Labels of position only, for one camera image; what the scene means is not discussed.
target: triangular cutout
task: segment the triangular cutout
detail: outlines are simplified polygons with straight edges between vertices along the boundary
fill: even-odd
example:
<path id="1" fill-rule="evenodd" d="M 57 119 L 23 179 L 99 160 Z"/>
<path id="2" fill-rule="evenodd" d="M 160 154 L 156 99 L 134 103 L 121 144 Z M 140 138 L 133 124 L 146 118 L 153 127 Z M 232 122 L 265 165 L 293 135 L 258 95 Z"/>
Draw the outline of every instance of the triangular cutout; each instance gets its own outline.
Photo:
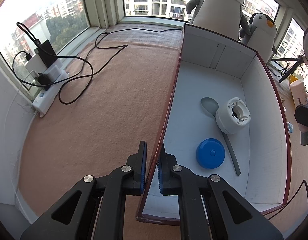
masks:
<path id="1" fill-rule="evenodd" d="M 81 191 L 78 190 L 52 214 L 52 219 L 68 225 L 72 220 L 80 197 Z"/>
<path id="2" fill-rule="evenodd" d="M 252 218 L 252 215 L 228 191 L 223 191 L 223 196 L 235 224 Z"/>

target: yellow object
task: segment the yellow object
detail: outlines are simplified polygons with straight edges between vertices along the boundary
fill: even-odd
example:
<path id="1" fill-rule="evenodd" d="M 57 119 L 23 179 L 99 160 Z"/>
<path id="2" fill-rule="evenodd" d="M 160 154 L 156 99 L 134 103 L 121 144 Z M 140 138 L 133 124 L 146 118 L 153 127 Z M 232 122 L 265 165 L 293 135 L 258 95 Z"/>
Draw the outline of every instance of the yellow object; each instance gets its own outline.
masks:
<path id="1" fill-rule="evenodd" d="M 274 23 L 272 23 L 270 20 L 267 20 L 267 25 L 270 26 L 271 28 L 274 27 Z"/>
<path id="2" fill-rule="evenodd" d="M 296 76 L 294 76 L 294 75 L 290 75 L 288 79 L 289 79 L 289 84 L 291 84 L 292 82 L 298 80 L 298 78 Z"/>

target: large penguin plush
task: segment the large penguin plush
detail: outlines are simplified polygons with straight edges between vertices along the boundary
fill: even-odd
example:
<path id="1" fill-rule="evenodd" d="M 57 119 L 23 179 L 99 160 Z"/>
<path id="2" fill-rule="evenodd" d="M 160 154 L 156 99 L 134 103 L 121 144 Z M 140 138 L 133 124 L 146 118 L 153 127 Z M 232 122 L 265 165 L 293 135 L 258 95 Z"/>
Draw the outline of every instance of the large penguin plush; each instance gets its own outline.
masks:
<path id="1" fill-rule="evenodd" d="M 274 39 L 276 36 L 276 25 L 272 18 L 263 13 L 255 13 L 249 20 L 250 33 L 241 29 L 239 34 L 242 43 L 255 49 L 262 57 L 264 62 L 268 62 L 272 56 L 272 52 L 278 54 L 274 47 Z"/>
<path id="2" fill-rule="evenodd" d="M 244 0 L 190 0 L 186 12 L 191 14 L 196 7 L 190 24 L 238 40 L 240 24 L 250 34 L 242 11 L 243 3 Z"/>

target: beige fabric surface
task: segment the beige fabric surface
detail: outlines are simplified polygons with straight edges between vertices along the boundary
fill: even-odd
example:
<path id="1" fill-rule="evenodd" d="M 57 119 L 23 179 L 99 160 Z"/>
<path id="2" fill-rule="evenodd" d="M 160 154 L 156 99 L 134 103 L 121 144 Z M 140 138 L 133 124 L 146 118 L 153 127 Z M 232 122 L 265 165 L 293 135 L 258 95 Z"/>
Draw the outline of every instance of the beige fabric surface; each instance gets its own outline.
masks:
<path id="1" fill-rule="evenodd" d="M 159 26 L 118 25 L 113 30 Z M 65 106 L 55 99 L 45 117 L 36 117 L 23 148 L 19 188 L 37 215 L 55 203 L 79 179 L 87 174 L 107 175 L 125 164 L 127 156 L 137 152 L 140 140 L 147 141 L 151 154 L 158 131 L 166 93 L 177 61 L 181 32 L 121 32 L 106 39 L 102 46 L 128 43 L 75 103 Z M 92 44 L 81 53 L 85 56 Z M 89 61 L 97 71 L 117 50 L 94 50 Z M 76 73 L 81 62 L 67 69 Z M 86 65 L 85 73 L 90 73 Z M 62 99 L 74 99 L 87 83 L 79 79 L 62 92 Z M 303 179 L 308 182 L 308 146 L 300 145 L 300 133 L 294 119 L 294 103 L 286 83 L 278 85 L 286 100 L 287 120 L 294 125 L 292 142 L 292 180 L 289 198 Z M 140 223 L 135 220 L 139 197 L 126 201 L 124 239 L 180 239 L 178 227 Z M 302 189 L 293 202 L 273 219 L 282 232 L 306 212 L 306 193 Z"/>

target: white power strip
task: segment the white power strip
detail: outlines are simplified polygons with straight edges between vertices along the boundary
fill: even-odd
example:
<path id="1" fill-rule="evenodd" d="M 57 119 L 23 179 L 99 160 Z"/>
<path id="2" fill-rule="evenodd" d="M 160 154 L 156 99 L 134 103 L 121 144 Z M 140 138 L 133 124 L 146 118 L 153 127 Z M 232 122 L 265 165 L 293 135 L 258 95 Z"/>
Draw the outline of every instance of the white power strip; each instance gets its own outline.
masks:
<path id="1" fill-rule="evenodd" d="M 55 82 L 63 80 L 68 78 L 68 74 L 65 70 L 61 71 L 60 76 L 55 80 Z M 40 113 L 40 117 L 43 117 L 52 103 L 54 102 L 55 96 L 58 94 L 60 87 L 65 83 L 66 81 L 57 83 L 55 85 L 52 85 L 47 91 L 42 90 L 35 98 L 33 102 L 33 106 L 37 109 L 37 111 Z"/>

